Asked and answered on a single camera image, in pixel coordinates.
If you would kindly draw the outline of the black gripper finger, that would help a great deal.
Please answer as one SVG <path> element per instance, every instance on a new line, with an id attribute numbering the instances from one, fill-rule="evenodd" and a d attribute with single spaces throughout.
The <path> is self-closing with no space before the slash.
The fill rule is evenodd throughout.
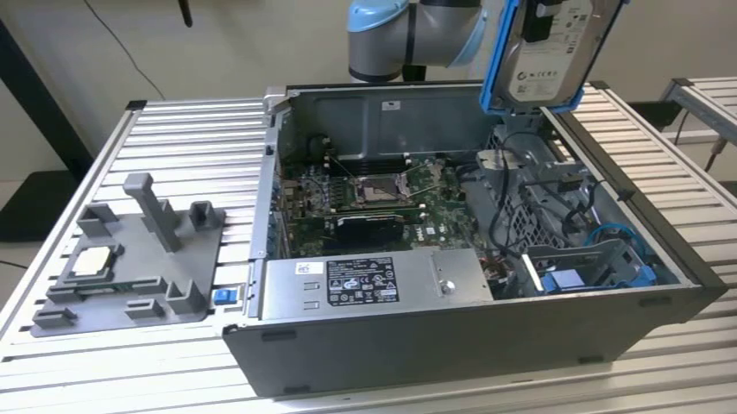
<path id="1" fill-rule="evenodd" d="M 564 0 L 529 0 L 526 2 L 526 41 L 545 41 L 550 36 L 554 18 Z"/>

